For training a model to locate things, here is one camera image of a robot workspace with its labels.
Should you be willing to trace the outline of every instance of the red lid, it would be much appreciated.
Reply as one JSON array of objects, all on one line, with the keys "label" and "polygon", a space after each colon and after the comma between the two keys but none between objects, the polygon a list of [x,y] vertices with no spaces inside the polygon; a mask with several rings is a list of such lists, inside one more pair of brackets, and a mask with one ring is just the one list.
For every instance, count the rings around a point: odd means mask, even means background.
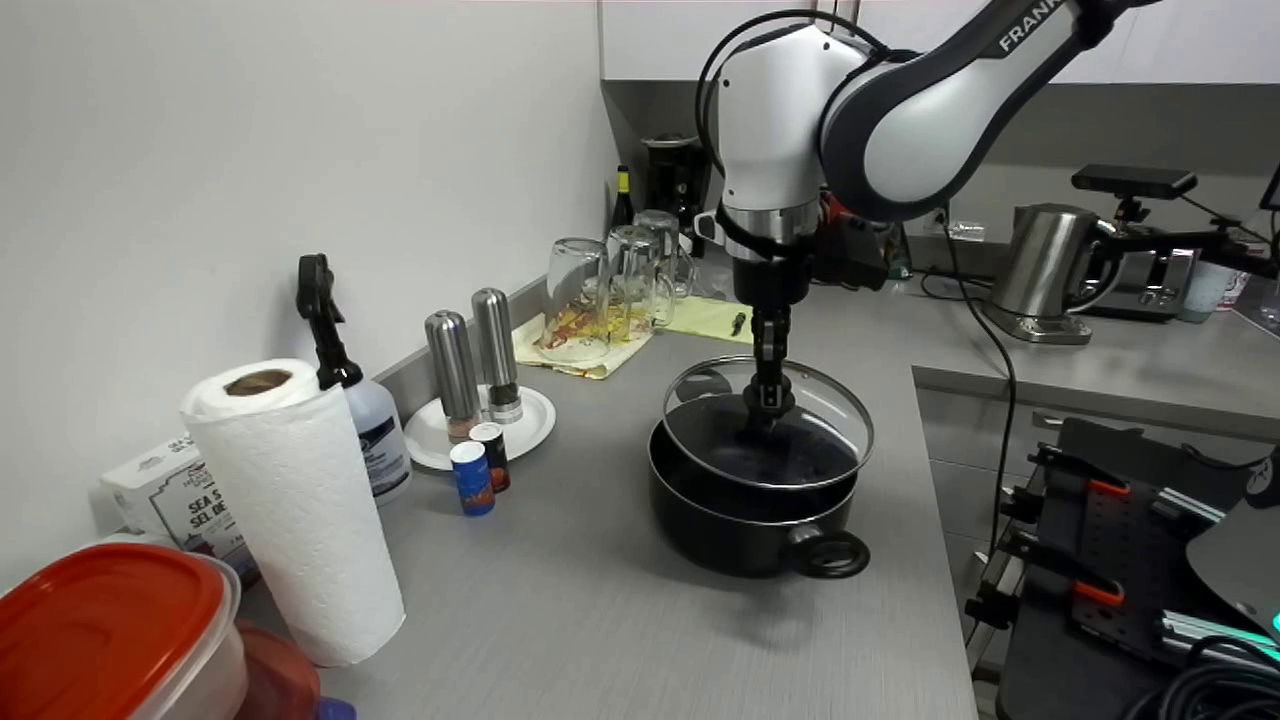
[{"label": "red lid", "polygon": [[225,577],[157,545],[98,545],[0,595],[0,715],[128,715],[192,652]]}]

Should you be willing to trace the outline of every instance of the pot handle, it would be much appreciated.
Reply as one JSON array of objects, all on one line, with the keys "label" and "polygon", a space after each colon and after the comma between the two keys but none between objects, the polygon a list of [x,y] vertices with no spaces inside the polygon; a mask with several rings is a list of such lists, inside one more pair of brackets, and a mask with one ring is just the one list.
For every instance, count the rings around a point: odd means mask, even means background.
[{"label": "pot handle", "polygon": [[866,572],[871,561],[870,545],[850,532],[807,537],[792,547],[792,565],[799,577],[843,579]]}]

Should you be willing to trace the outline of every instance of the pepper shaker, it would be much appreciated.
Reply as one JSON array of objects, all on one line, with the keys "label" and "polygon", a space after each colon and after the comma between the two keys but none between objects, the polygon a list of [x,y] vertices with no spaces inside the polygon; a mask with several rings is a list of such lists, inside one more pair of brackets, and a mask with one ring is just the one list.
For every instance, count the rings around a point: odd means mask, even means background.
[{"label": "pepper shaker", "polygon": [[489,380],[489,415],[501,422],[522,419],[522,380],[513,348],[513,304],[501,288],[482,288],[474,294],[482,332],[482,372]]},{"label": "pepper shaker", "polygon": [[467,439],[474,422],[482,419],[467,320],[461,313],[434,313],[427,315],[427,348],[434,348],[439,402],[446,402],[446,419],[447,419],[447,443],[461,443],[461,439]]}]

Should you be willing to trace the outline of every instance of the kitchen counter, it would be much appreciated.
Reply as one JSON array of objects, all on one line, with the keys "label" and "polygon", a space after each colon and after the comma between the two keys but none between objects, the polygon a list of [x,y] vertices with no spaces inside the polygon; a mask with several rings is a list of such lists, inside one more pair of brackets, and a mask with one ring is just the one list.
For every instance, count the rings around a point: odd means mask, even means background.
[{"label": "kitchen counter", "polygon": [[[1280,437],[1280,348],[1221,313],[1209,322],[1088,320],[1086,348],[1016,348],[1030,399]],[[367,663],[323,670],[359,715],[447,720],[829,720],[973,715],[915,384],[1000,390],[1000,359],[963,304],[811,288],[792,356],[850,384],[878,419],[851,532],[857,579],[734,579],[677,557],[650,508],[650,431],[677,372],[750,348],[659,335],[606,384],[525,367],[560,422],[515,458],[486,519],[446,476],[383,499],[409,600]]]}]

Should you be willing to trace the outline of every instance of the white wall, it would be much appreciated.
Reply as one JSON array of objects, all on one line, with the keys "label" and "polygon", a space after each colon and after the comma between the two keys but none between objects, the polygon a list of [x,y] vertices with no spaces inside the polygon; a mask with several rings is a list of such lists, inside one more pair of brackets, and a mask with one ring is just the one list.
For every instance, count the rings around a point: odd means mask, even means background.
[{"label": "white wall", "polygon": [[312,351],[299,252],[380,372],[596,230],[596,78],[592,0],[0,0],[0,572],[199,374]]}]

